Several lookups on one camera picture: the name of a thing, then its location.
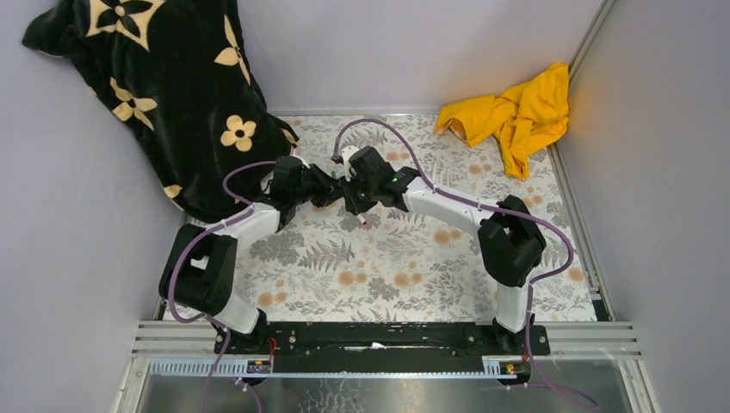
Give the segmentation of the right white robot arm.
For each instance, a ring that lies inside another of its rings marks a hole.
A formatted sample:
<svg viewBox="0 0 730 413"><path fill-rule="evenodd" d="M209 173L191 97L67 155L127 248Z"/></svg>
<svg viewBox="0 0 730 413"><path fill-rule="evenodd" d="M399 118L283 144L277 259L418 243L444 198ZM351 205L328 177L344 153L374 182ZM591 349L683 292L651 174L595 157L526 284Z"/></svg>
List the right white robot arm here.
<svg viewBox="0 0 730 413"><path fill-rule="evenodd" d="M343 166L339 185L347 211L355 216L382 205L438 219L474 237L486 272L498 283L495 346L515 354L527 344L527 284L546 240L521 200L510 195L494 206L481 204L428 182L419 170L395 170L371 146L346 146L332 160Z"/></svg>

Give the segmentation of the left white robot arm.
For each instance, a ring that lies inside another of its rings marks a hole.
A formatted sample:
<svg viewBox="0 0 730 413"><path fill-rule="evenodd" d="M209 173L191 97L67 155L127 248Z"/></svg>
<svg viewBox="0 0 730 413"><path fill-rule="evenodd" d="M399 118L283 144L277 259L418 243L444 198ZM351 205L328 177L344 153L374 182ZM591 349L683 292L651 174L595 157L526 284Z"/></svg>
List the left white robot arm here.
<svg viewBox="0 0 730 413"><path fill-rule="evenodd" d="M335 177L298 157L282 157L268 165L273 175L252 200L233 193L229 185L247 166L225 177L224 191L242 202L243 210L211 225L183 225L158 286L176 321L206 318L235 331L234 342L248 354L264 348L268 333L257 324L260 311L233 291L238 253L283 229L298 206L325 207L343 195Z"/></svg>

